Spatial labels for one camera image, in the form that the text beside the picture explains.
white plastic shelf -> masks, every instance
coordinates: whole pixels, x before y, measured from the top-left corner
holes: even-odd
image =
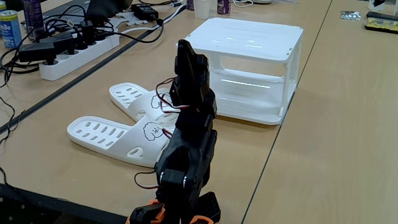
[[[297,86],[303,29],[296,26],[208,19],[185,39],[210,64],[218,114],[262,124],[280,124]],[[230,70],[221,57],[278,63],[285,75]]]

table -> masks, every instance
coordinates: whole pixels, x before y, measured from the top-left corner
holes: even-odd
[[[244,223],[397,223],[397,36],[339,18],[367,6],[333,0]]]
[[[48,11],[59,5],[65,4],[71,0],[49,0],[42,3],[42,10]],[[174,9],[166,9],[159,12],[160,18],[166,18],[167,16],[174,13]],[[19,21],[24,20],[24,13],[20,11],[18,13]],[[148,26],[154,26],[154,23],[149,23]],[[121,30],[129,29],[127,26],[120,26]],[[129,33],[129,35],[133,37],[145,37],[150,34],[150,32],[145,32],[144,30],[137,30]],[[55,96],[51,96],[51,94],[59,95],[63,91],[67,90],[72,84],[79,82],[81,79],[84,79],[86,76],[91,75],[96,68],[95,66],[102,63],[108,63],[114,57],[117,57],[118,54],[121,54],[123,51],[132,47],[136,42],[131,41],[127,38],[120,39],[120,45],[113,50],[103,54],[97,59],[87,63],[86,65],[76,69],[75,71],[65,75],[64,77],[55,80],[53,82],[43,80],[40,77],[39,72],[34,72],[25,75],[13,74],[9,83],[4,88],[0,89],[0,95],[4,98],[4,100],[11,104],[16,110],[16,116],[19,115],[24,110],[28,110],[35,106],[35,108],[40,108],[42,104],[46,104]],[[3,54],[7,49],[4,47],[2,43],[0,43],[0,54]],[[9,121],[11,117],[11,110],[9,107],[4,104],[0,104],[0,126],[4,125]]]
[[[231,17],[303,27],[302,70],[329,3],[329,0],[303,0],[297,4],[276,2],[268,6],[233,7]],[[109,87],[133,82],[153,90],[156,84],[174,76],[175,43],[202,22],[194,19],[192,11],[182,12],[165,26],[165,34],[158,42],[137,44],[22,121],[10,140],[1,146],[0,165],[7,171],[10,183],[122,216],[153,199],[154,190],[142,190],[133,181],[135,173],[149,169],[82,148],[68,139],[66,128],[85,115],[134,124],[111,102]],[[225,63],[249,72],[283,71],[260,63],[246,64],[244,60],[231,59]],[[219,117],[214,128],[219,133],[218,142],[211,178],[203,193],[209,190],[216,193],[223,213],[221,223],[240,223],[279,127]],[[153,175],[142,178],[143,183],[155,181]]]

white cup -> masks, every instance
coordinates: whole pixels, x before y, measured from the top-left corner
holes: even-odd
[[[207,19],[210,13],[210,0],[193,0],[193,7],[195,8],[195,18]]]

can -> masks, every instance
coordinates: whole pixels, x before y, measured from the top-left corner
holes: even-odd
[[[187,0],[187,9],[193,11],[195,8],[193,7],[193,0]]]
[[[217,0],[217,13],[220,15],[231,13],[231,1]]]
[[[35,40],[42,36],[44,21],[40,0],[24,0],[24,13],[29,39]]]
[[[9,48],[18,47],[22,41],[17,11],[5,10],[0,12],[0,26],[4,45]]]
[[[3,12],[6,9],[7,9],[6,2],[0,1],[0,12]]]

purple bottle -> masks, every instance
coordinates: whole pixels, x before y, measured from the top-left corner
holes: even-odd
[[[231,13],[231,0],[218,0],[217,13],[221,15]]]
[[[34,31],[29,35],[30,40],[35,40],[44,33],[44,22],[40,0],[23,0],[27,31]]]
[[[193,11],[195,8],[193,7],[193,0],[187,0],[187,9]]]

